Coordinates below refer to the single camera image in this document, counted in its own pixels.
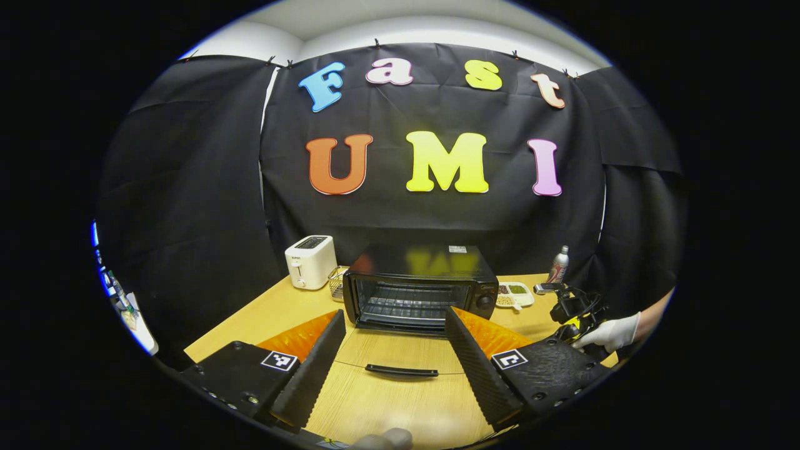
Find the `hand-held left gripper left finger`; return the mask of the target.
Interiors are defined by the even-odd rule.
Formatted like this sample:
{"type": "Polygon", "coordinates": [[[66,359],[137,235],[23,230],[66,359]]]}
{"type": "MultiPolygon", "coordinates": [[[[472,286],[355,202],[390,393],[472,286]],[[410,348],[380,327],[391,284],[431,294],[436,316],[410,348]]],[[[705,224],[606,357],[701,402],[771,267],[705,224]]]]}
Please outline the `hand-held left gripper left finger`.
{"type": "Polygon", "coordinates": [[[345,335],[344,311],[333,310],[258,345],[232,340],[180,377],[238,416],[298,432],[308,424],[345,335]]]}

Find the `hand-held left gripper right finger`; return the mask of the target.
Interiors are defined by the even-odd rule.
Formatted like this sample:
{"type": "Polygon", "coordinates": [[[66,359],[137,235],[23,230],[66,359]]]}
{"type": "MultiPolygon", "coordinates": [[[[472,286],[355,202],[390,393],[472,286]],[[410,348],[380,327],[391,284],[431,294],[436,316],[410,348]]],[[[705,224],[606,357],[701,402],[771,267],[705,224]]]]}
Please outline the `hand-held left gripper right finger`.
{"type": "Polygon", "coordinates": [[[613,370],[555,337],[533,341],[450,307],[445,332],[483,416],[496,432],[573,405],[613,370]]]}

